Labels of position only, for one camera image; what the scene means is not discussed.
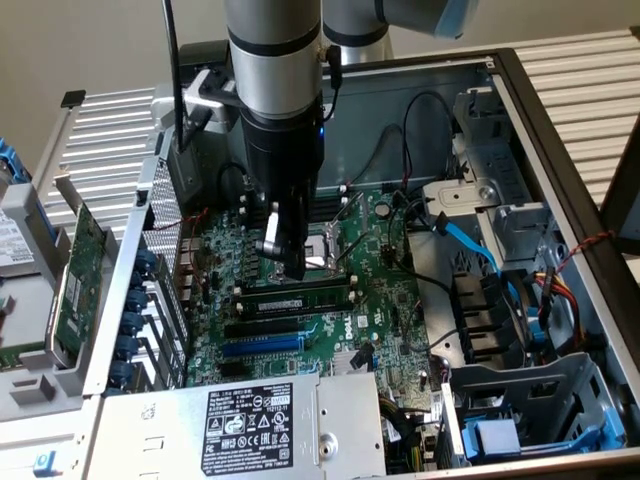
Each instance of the silver metal panel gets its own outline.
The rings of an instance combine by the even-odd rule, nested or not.
[[[292,383],[293,466],[216,478],[320,480],[385,475],[373,374],[323,379],[313,374],[109,397],[104,401],[88,478],[138,479],[151,473],[158,478],[207,478],[201,460],[209,393],[284,383]],[[161,443],[150,441],[158,438]],[[161,447],[148,448],[152,443]]]
[[[157,157],[148,158],[142,166],[138,181],[140,189],[149,190],[151,199],[153,198],[153,179],[156,176],[159,161]],[[91,364],[87,372],[83,390],[85,396],[100,395],[106,387],[107,373],[111,364],[113,347],[116,336],[118,335],[125,298],[129,290],[129,279],[133,272],[133,264],[142,237],[142,227],[150,206],[150,201],[147,201],[141,206],[137,206],[132,200],[131,204],[130,215],[128,219],[124,221],[127,228],[126,230],[123,228],[122,231],[123,237],[120,252],[105,302],[100,328],[96,335]]]
[[[640,113],[640,42],[622,30],[541,43],[516,52],[599,207]]]
[[[540,187],[544,193],[546,202],[551,209],[558,227],[566,241],[567,247],[575,248],[578,245],[578,239],[576,238],[566,213],[562,209],[557,194],[551,186],[551,182],[547,173],[538,158],[536,150],[529,138],[526,129],[522,123],[522,120],[513,104],[513,100],[508,96],[504,81],[499,76],[493,77],[494,84],[502,100],[504,102],[505,109],[509,113],[509,117],[513,122],[513,127],[520,138],[522,147],[529,158],[529,162],[533,168],[533,171],[538,179]],[[582,278],[582,282],[586,291],[593,303],[598,318],[602,324],[602,329],[609,340],[609,348],[615,354],[620,364],[620,368],[624,378],[619,378],[617,381],[623,383],[626,381],[629,385],[629,389],[636,398],[640,398],[640,375],[636,368],[631,354],[629,353],[629,347],[625,343],[618,326],[613,319],[611,311],[607,306],[607,303],[600,291],[593,272],[589,268],[586,259],[582,255],[575,255],[573,257],[573,264],[567,267],[567,270],[575,271]]]
[[[147,88],[87,95],[82,106],[61,114],[66,123],[52,136],[38,178],[44,182],[46,213],[70,237],[73,214],[51,183],[59,168],[69,172],[100,226],[112,228],[122,240],[142,161],[154,153],[153,92]]]
[[[153,194],[151,196],[151,208],[156,218],[158,228],[173,225],[163,230],[149,230],[144,232],[144,240],[156,254],[162,254],[167,259],[167,265],[171,275],[174,274],[178,261],[178,246],[180,244],[180,207],[169,175],[169,167],[164,161],[158,163],[155,178],[153,179]]]
[[[340,53],[343,65],[391,60],[393,58],[391,36],[387,32],[380,40],[365,47],[342,46]]]
[[[267,118],[289,117],[305,109],[320,92],[320,42],[318,35],[305,48],[279,57],[254,55],[230,42],[240,99]]]
[[[79,410],[2,423],[0,478],[34,478],[33,464],[38,455],[71,447],[81,425]],[[64,469],[68,469],[68,459],[60,455],[54,461],[53,470]]]

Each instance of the metal frame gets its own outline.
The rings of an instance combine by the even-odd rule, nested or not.
[[[436,68],[449,66],[453,63],[486,63],[489,68],[494,70],[493,79],[496,89],[505,102],[505,107],[516,132],[528,154],[529,167],[535,172],[541,190],[547,196],[549,206],[560,225],[567,245],[571,248],[588,234],[601,231],[602,222],[598,217],[595,206],[591,202],[584,185],[582,185],[565,147],[553,129],[544,107],[540,103],[526,72],[518,62],[514,52],[507,50],[467,52],[369,64],[366,66],[352,66],[345,69],[345,76],[368,75],[376,70],[380,74],[384,74],[389,71]],[[64,118],[59,119],[56,124],[57,133],[54,134],[56,140],[50,147],[51,151],[57,148],[56,142],[60,141],[63,133],[69,128],[68,125],[65,126],[65,122],[68,121],[68,115],[69,113],[65,111]],[[153,167],[157,161],[157,158],[145,160],[140,174],[140,181],[138,182],[138,189],[147,189],[151,192],[153,188]],[[49,168],[47,166],[42,173],[39,171],[36,175],[37,179],[41,181]],[[109,296],[113,296],[113,299],[108,299],[105,306],[103,318],[106,321],[103,322],[104,325],[101,325],[104,328],[100,328],[98,332],[94,351],[95,359],[92,359],[92,365],[90,366],[83,392],[87,400],[80,415],[73,415],[74,420],[81,428],[77,431],[74,440],[76,449],[71,459],[71,470],[68,472],[69,478],[81,478],[88,467],[86,462],[89,460],[90,451],[93,447],[95,429],[99,423],[100,412],[104,402],[100,394],[104,390],[108,362],[111,360],[118,321],[124,304],[124,297],[121,297],[122,292],[120,290],[124,288],[124,295],[126,295],[126,286],[128,286],[128,278],[131,274],[133,259],[142,233],[142,223],[147,209],[148,202],[142,206],[133,206],[129,223],[122,239],[122,244],[127,247],[135,241],[136,248],[123,248],[116,264],[114,282],[112,284],[115,290],[109,293]],[[637,345],[640,339],[640,328],[634,327],[634,322],[632,322],[635,312],[640,311],[640,295],[638,295],[637,286],[629,274],[622,257],[611,242],[605,241],[594,246],[593,249],[585,251],[584,254],[576,256],[573,265],[568,268],[575,268],[584,279],[598,316],[609,337],[611,348],[619,358],[621,365],[623,365],[623,370],[629,379],[632,392],[636,398],[640,398],[638,397],[640,377],[637,371],[637,365],[640,364],[640,352],[630,351],[627,346]],[[633,466],[638,469],[636,471],[640,471],[640,448],[510,462],[461,469],[456,472],[401,475],[393,478],[400,480],[409,478],[513,478],[519,475],[537,476],[558,472],[575,473],[576,470],[581,470],[581,476],[588,478],[589,474],[595,476],[597,472],[611,473],[612,467],[622,465]]]
[[[640,255],[640,116],[638,116],[616,174],[602,202],[602,222],[616,233],[623,253]]]

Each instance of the white sticker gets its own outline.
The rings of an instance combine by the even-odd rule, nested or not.
[[[431,421],[439,422],[442,417],[442,392],[431,394]]]
[[[273,397],[271,399],[271,406],[277,407],[280,405],[289,405],[291,403],[291,397],[289,395],[281,395],[279,397]]]
[[[76,280],[76,291],[73,294],[73,311],[78,311],[78,299],[80,298],[80,289],[82,288],[82,282],[78,279]]]
[[[76,277],[73,275],[73,273],[69,272],[69,275],[67,277],[67,288],[64,292],[64,296],[67,298],[67,300],[69,300],[71,304],[73,304],[73,297],[75,295],[75,290],[76,290]]]
[[[393,398],[393,392],[391,391],[391,389],[389,389],[389,399],[393,402],[395,401],[395,399]],[[391,422],[389,420],[385,420],[387,422],[387,434],[389,435],[389,442],[393,443],[393,442],[397,442],[398,440],[401,440],[402,437],[400,436],[400,434],[398,433],[398,431],[393,428],[393,425],[391,425]]]
[[[287,308],[302,308],[302,300],[283,300],[281,302],[259,303],[258,311],[283,310]]]
[[[76,322],[74,322],[71,318],[67,320],[67,326],[75,333],[78,333],[78,326],[76,325]]]
[[[33,255],[15,221],[0,209],[0,267],[33,262]]]

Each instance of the wire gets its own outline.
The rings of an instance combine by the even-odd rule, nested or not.
[[[369,157],[369,160],[367,160],[367,163],[365,163],[360,172],[355,177],[353,177],[353,180],[349,180],[347,182],[347,186],[353,185],[358,180],[360,180],[360,178],[362,178],[365,173],[367,173],[367,171],[373,166],[373,162],[375,161],[375,159],[378,158],[378,155],[382,151],[385,143],[393,133],[399,133],[400,136],[402,136],[402,128],[397,123],[392,123],[384,127],[384,130],[382,130],[380,137],[378,137],[378,142],[376,143],[376,147],[373,149],[373,153]]]
[[[416,94],[411,99],[404,113],[404,119],[402,121],[402,169],[403,169],[402,182],[405,186],[407,185],[409,178],[413,174],[413,160],[411,158],[411,152],[409,151],[409,144],[407,142],[407,119],[409,117],[409,112],[411,110],[411,107],[421,97],[431,97],[437,100],[438,103],[442,105],[443,111],[447,117],[447,126],[449,128],[449,141],[447,142],[448,151],[447,151],[447,161],[445,166],[445,178],[449,177],[449,169],[450,169],[449,163],[450,163],[450,157],[453,152],[453,126],[452,126],[453,117],[451,115],[451,112],[449,111],[449,106],[447,105],[447,102],[442,95],[440,95],[438,92],[434,90],[425,90],[423,92]]]
[[[402,265],[402,263],[400,263],[400,261],[398,261],[398,258],[396,257],[395,252],[393,251],[393,249],[391,247],[391,227],[393,225],[393,219],[398,214],[398,210],[400,210],[400,206],[397,206],[396,208],[394,208],[393,213],[389,217],[389,224],[388,224],[388,228],[387,228],[387,246],[389,247],[389,250],[391,251],[391,260],[392,260],[393,264],[396,267],[398,267],[400,270],[402,270],[404,273],[406,273],[407,275],[411,275],[412,277],[417,278],[418,280],[422,280],[424,282],[431,283],[432,285],[436,285],[436,286],[440,287],[442,290],[444,290],[447,293],[447,295],[451,296],[451,289],[447,285],[442,283],[440,280],[437,280],[437,279],[431,278],[431,277],[427,277],[426,275],[421,275],[421,274],[419,274],[417,272],[412,272],[407,267]]]
[[[413,213],[416,214],[416,218],[418,220],[420,220],[420,223],[422,223],[422,225],[424,225],[424,227],[427,230],[431,230],[431,227],[429,226],[427,221],[423,218],[423,216],[420,214],[420,212],[418,212],[416,210],[416,207],[419,206],[419,205],[422,205],[422,199],[421,198],[416,198],[415,200],[412,200],[411,202],[409,202],[409,204],[407,205],[407,208],[405,208],[405,210],[404,210],[403,224],[404,225],[407,224],[407,217],[409,216],[409,212],[413,211]]]
[[[435,342],[429,342],[429,345],[421,345],[418,347],[415,345],[409,345],[409,349],[415,353],[429,353],[431,352],[432,349],[434,349],[435,347],[440,345],[442,342],[444,342],[447,338],[449,338],[452,335],[455,335],[456,333],[459,333],[459,330],[457,328],[454,328],[452,330],[449,330],[444,335],[442,335]]]
[[[536,273],[534,277],[536,284],[541,288],[544,288],[546,275],[544,273]],[[574,344],[577,347],[584,340],[584,332],[582,331],[580,323],[580,307],[578,305],[578,301],[571,290],[569,290],[569,287],[567,287],[557,275],[554,275],[553,283],[551,284],[551,292],[564,297],[571,307],[571,311],[573,313],[573,338]]]
[[[333,112],[335,112],[336,110],[336,105],[338,104],[338,92],[340,92],[339,87],[336,88],[333,92],[333,100],[331,102],[331,108],[329,109],[329,113],[327,113],[327,116],[322,119],[324,122],[329,120],[333,116]]]
[[[567,264],[569,263],[569,260],[571,259],[571,257],[573,257],[580,250],[584,250],[584,249],[590,247],[591,245],[604,240],[605,238],[614,237],[615,234],[616,234],[616,232],[614,232],[613,230],[609,230],[608,232],[600,232],[600,233],[598,233],[596,235],[593,235],[592,237],[588,237],[588,238],[584,239],[582,242],[580,242],[579,245],[577,245],[574,248],[572,248],[571,250],[569,250],[569,254],[567,255],[567,258],[565,258],[562,261],[562,263],[556,269],[556,271],[558,273],[560,273],[564,269],[564,267],[567,266]]]
[[[178,56],[178,38],[176,36],[176,25],[173,19],[173,8],[171,0],[162,0],[164,11],[164,24],[167,31],[167,42],[169,43],[169,58],[171,63],[171,81],[173,83],[173,109],[175,112],[175,131],[178,153],[184,151],[184,101],[182,98],[182,84],[180,82],[180,59]]]
[[[218,174],[216,175],[216,192],[219,198],[222,198],[222,176],[224,175],[224,172],[232,168],[237,169],[242,174],[243,177],[248,174],[247,169],[244,167],[244,165],[238,162],[234,162],[230,160],[220,165],[220,168],[218,169]]]
[[[184,217],[178,220],[177,222],[170,223],[169,225],[163,225],[162,227],[154,227],[153,230],[156,232],[160,232],[162,230],[168,230],[169,228],[175,227],[176,225],[180,225],[182,223],[188,223],[188,222],[191,222],[192,220],[196,220],[199,215],[201,214],[191,215],[190,217]]]
[[[405,417],[403,409],[385,397],[378,397],[380,405],[380,416],[388,420],[393,428],[400,434],[401,444],[408,457],[409,468],[414,472],[422,470],[420,461],[419,439],[415,433],[415,427],[411,425]]]
[[[191,228],[191,237],[189,238],[189,248],[187,250],[187,253],[189,254],[189,265],[191,265],[191,270],[193,272],[193,278],[196,279],[196,282],[198,283],[198,286],[202,286],[202,282],[200,281],[200,277],[198,276],[198,273],[196,272],[196,267],[193,264],[193,250],[192,250],[192,245],[193,245],[193,237],[196,234],[196,227],[198,226],[198,223],[200,223],[200,219],[202,217],[204,217],[207,213],[209,212],[209,208],[205,208],[202,213],[200,213],[199,215],[197,215],[195,217],[195,221],[193,222],[193,227]]]

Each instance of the white wall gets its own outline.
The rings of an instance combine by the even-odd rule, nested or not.
[[[180,43],[226,36],[222,0],[174,0]],[[397,56],[640,24],[640,0],[480,0],[456,42],[392,29]],[[160,0],[0,0],[0,136],[34,171],[64,92],[169,79]]]

